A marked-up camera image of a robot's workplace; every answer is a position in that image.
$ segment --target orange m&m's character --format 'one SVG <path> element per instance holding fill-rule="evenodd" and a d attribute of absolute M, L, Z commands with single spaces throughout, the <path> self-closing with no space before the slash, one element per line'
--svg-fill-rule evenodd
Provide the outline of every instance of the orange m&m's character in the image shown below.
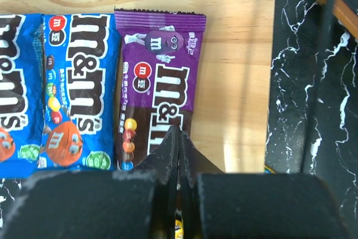
<path fill-rule="evenodd" d="M 71 121 L 66 121 L 50 131 L 43 150 L 58 165 L 69 166 L 79 160 L 82 154 L 82 137 Z"/>
<path fill-rule="evenodd" d="M 0 162 L 9 159 L 15 153 L 15 148 L 12 136 L 0 127 Z"/>

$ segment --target wooden surface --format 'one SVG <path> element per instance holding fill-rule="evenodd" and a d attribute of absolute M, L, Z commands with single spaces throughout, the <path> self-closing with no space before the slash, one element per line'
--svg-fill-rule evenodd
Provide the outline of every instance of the wooden surface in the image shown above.
<path fill-rule="evenodd" d="M 226 172 L 262 172 L 275 0 L 0 0 L 0 13 L 195 11 L 208 17 L 191 137 Z"/>

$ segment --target green label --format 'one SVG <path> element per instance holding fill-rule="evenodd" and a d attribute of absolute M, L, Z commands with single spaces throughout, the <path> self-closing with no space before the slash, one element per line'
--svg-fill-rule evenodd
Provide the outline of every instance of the green label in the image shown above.
<path fill-rule="evenodd" d="M 46 85 L 46 93 L 49 97 L 55 97 L 54 92 L 53 92 L 53 88 L 54 84 L 53 83 L 47 83 Z"/>
<path fill-rule="evenodd" d="M 103 151 L 91 151 L 86 158 L 86 166 L 91 168 L 108 170 L 111 166 L 110 156 Z"/>
<path fill-rule="evenodd" d="M 23 145 L 20 148 L 19 158 L 36 161 L 39 154 L 40 154 L 40 146 L 35 144 Z"/>

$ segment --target red candy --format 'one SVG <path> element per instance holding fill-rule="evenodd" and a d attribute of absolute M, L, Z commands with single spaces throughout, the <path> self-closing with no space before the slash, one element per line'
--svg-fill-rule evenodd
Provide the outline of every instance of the red candy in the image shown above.
<path fill-rule="evenodd" d="M 54 124 L 60 124 L 62 122 L 62 114 L 60 111 L 51 111 L 51 120 Z"/>
<path fill-rule="evenodd" d="M 130 142 L 133 139 L 134 136 L 135 136 L 135 131 L 129 130 L 129 129 L 125 130 L 123 132 L 123 141 L 124 142 Z"/>

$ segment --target m&m's logo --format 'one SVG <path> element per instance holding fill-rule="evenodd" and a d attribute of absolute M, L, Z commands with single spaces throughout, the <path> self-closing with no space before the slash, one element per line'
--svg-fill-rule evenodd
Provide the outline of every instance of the m&m's logo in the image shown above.
<path fill-rule="evenodd" d="M 0 16 L 0 126 L 8 132 L 29 124 L 23 70 L 16 68 L 20 56 L 16 40 L 24 21 L 24 15 Z"/>
<path fill-rule="evenodd" d="M 65 16 L 53 16 L 49 20 L 50 34 L 49 43 L 52 46 L 61 46 L 66 40 L 67 19 Z"/>
<path fill-rule="evenodd" d="M 140 62 L 134 67 L 135 78 L 133 88 L 136 92 L 145 93 L 150 88 L 149 77 L 152 74 L 151 66 L 146 62 Z"/>
<path fill-rule="evenodd" d="M 157 64 L 154 79 L 152 108 L 150 115 L 147 154 L 162 143 L 171 125 L 183 127 L 183 114 L 180 108 L 187 101 L 187 80 L 190 68 L 168 67 Z"/>
<path fill-rule="evenodd" d="M 77 120 L 81 134 L 102 130 L 106 70 L 100 68 L 100 60 L 107 56 L 109 24 L 110 15 L 106 14 L 71 16 L 66 89 L 70 118 Z"/>

